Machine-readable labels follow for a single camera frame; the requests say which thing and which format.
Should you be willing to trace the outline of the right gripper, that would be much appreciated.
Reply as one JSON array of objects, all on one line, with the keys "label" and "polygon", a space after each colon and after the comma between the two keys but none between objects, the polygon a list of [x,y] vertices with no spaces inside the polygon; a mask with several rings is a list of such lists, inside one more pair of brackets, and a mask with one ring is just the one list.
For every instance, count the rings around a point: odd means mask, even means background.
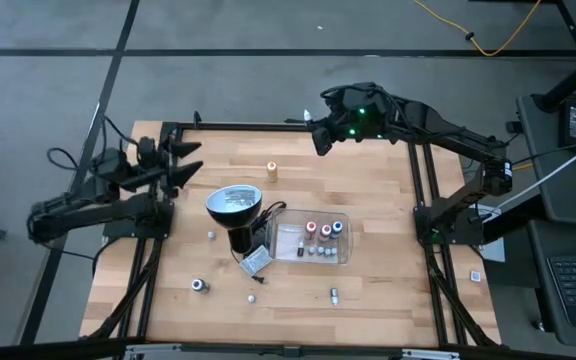
[{"label": "right gripper", "polygon": [[384,139],[395,123],[396,107],[386,91],[375,83],[332,87],[322,91],[321,98],[330,114],[309,121],[318,156],[331,150],[332,139]]}]

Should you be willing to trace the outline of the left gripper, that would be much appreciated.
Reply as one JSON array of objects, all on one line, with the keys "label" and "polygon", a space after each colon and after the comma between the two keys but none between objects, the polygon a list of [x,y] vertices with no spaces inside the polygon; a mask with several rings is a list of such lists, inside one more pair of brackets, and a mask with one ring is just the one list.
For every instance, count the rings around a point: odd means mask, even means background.
[{"label": "left gripper", "polygon": [[196,161],[171,168],[171,155],[184,158],[201,146],[201,142],[170,142],[168,136],[158,143],[154,138],[141,137],[137,149],[138,183],[140,185],[159,183],[162,191],[173,191],[176,187],[183,188],[203,166],[203,162]]}]

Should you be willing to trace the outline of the black gooseneck desk lamp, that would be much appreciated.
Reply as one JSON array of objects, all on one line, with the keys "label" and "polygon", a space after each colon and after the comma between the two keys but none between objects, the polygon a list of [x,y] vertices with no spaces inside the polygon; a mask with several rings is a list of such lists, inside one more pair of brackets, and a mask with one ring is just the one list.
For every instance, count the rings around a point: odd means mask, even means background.
[{"label": "black gooseneck desk lamp", "polygon": [[251,226],[260,212],[262,198],[257,187],[240,184],[223,187],[205,201],[209,215],[227,231],[231,249],[238,254],[252,249]]}]

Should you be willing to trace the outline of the clear plastic container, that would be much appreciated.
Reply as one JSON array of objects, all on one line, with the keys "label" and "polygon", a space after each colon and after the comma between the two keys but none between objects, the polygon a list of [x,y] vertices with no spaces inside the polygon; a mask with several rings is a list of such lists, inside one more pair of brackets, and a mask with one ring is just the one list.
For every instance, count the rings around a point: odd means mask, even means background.
[{"label": "clear plastic container", "polygon": [[[317,234],[312,240],[305,240],[305,226],[309,221],[317,224]],[[338,239],[329,239],[326,242],[319,240],[319,232],[323,225],[332,226],[335,221],[343,223],[343,230]],[[303,257],[297,256],[298,244],[304,242]],[[281,209],[271,216],[266,228],[266,244],[270,256],[277,261],[292,263],[310,263],[326,265],[344,265],[352,254],[353,234],[351,221],[344,213]],[[316,247],[314,255],[309,254],[309,247]],[[318,255],[318,247],[338,249],[337,255]]]}]

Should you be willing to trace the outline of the black crossbeam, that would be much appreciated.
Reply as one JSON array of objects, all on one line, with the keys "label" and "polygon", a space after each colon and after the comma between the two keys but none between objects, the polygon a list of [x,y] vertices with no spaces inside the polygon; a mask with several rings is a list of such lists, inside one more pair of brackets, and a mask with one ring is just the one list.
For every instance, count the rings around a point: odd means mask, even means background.
[{"label": "black crossbeam", "polygon": [[[147,343],[142,337],[93,339],[76,341],[40,343],[0,347],[0,360],[99,360],[102,358],[124,355],[129,345],[161,344]],[[356,347],[356,346],[302,346],[302,345],[259,345],[259,344],[212,344],[212,343],[174,343],[181,344],[180,351],[276,355],[284,358],[305,356],[376,356],[401,359],[403,349],[399,347]],[[457,352],[461,360],[576,360],[576,356],[553,355],[511,350],[505,347],[476,347],[447,344],[440,350]]]}]

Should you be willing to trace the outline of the dark grey side desk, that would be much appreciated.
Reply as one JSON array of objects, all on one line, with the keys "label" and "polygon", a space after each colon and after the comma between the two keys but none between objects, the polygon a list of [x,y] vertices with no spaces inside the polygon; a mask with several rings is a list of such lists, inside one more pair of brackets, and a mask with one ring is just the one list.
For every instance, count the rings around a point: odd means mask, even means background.
[{"label": "dark grey side desk", "polygon": [[[518,98],[517,109],[537,180],[576,155],[559,148],[558,111],[541,111],[532,96]],[[527,229],[544,297],[545,326],[561,343],[576,346],[576,327],[565,317],[547,263],[549,257],[576,255],[576,162],[538,189],[545,218],[529,221]]]}]

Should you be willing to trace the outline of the white rod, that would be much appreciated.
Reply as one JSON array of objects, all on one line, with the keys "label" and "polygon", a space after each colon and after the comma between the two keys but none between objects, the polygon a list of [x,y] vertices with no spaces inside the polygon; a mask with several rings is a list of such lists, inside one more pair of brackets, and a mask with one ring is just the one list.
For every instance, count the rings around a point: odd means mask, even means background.
[{"label": "white rod", "polygon": [[550,173],[548,173],[547,175],[545,175],[542,179],[537,180],[535,183],[533,183],[531,186],[529,186],[528,188],[522,190],[520,193],[514,195],[513,197],[511,197],[508,200],[505,200],[504,202],[502,202],[499,206],[492,208],[489,211],[489,214],[491,216],[497,215],[497,216],[501,216],[502,215],[502,210],[501,208],[505,205],[508,205],[512,202],[514,202],[515,200],[520,199],[521,197],[523,197],[524,195],[526,195],[527,193],[529,193],[530,191],[532,191],[533,189],[536,189],[537,187],[539,187],[541,184],[547,182],[548,180],[550,180],[551,178],[553,178],[555,175],[557,175],[559,172],[561,172],[563,169],[565,169],[566,167],[570,166],[571,164],[573,164],[574,162],[576,162],[576,155],[574,157],[572,157],[571,159],[567,160],[566,162],[564,162],[563,164],[561,164],[560,166],[558,166],[556,169],[554,169],[553,171],[551,171]]}]

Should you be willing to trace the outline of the black aluminium table frame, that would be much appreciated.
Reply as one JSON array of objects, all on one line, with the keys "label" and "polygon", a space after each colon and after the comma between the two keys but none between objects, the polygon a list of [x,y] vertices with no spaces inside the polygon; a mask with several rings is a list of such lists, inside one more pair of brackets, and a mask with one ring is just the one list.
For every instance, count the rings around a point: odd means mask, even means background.
[{"label": "black aluminium table frame", "polygon": [[[438,346],[412,212],[463,185],[456,154],[367,140],[338,143],[320,157],[308,133],[277,124],[203,123],[185,126],[182,137],[202,143],[192,159],[203,166],[175,202],[148,303],[149,341]],[[267,178],[270,161],[278,167],[276,182]],[[346,214],[353,233],[348,263],[276,261],[259,280],[248,278],[231,256],[225,230],[205,208],[210,193],[234,184],[259,187],[265,204],[283,201],[292,209]],[[196,278],[210,285],[208,293],[192,290]],[[331,288],[338,289],[337,306]]]}]

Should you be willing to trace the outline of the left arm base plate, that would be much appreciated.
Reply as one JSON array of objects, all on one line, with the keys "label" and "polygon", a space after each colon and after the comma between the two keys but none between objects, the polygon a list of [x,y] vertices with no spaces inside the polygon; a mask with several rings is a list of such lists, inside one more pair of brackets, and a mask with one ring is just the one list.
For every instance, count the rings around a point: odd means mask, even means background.
[{"label": "left arm base plate", "polygon": [[174,204],[156,201],[154,208],[136,220],[123,219],[107,223],[102,235],[108,238],[165,239],[170,234]]}]

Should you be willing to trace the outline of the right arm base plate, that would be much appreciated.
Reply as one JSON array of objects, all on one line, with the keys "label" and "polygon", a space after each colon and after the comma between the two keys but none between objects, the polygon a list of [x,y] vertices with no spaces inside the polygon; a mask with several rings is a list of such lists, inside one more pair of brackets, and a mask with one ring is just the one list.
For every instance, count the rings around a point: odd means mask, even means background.
[{"label": "right arm base plate", "polygon": [[460,212],[453,220],[433,224],[430,207],[413,210],[415,229],[421,245],[474,245],[484,244],[483,222],[474,208]]}]

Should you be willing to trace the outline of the silver metal bracket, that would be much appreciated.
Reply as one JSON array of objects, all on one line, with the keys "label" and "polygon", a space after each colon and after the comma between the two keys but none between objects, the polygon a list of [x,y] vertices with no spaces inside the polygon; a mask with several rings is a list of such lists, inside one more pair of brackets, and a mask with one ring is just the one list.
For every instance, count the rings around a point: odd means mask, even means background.
[{"label": "silver metal bracket", "polygon": [[426,349],[403,349],[401,360],[461,360],[457,352]]},{"label": "silver metal bracket", "polygon": [[129,345],[125,348],[124,356],[128,360],[144,360],[147,355],[180,351],[181,348],[181,344],[174,343]]}]

